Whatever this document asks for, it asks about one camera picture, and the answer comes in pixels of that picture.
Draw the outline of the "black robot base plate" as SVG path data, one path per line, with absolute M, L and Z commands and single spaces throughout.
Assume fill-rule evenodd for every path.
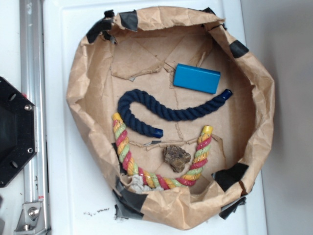
M 0 187 L 8 186 L 35 153 L 34 105 L 1 77 Z

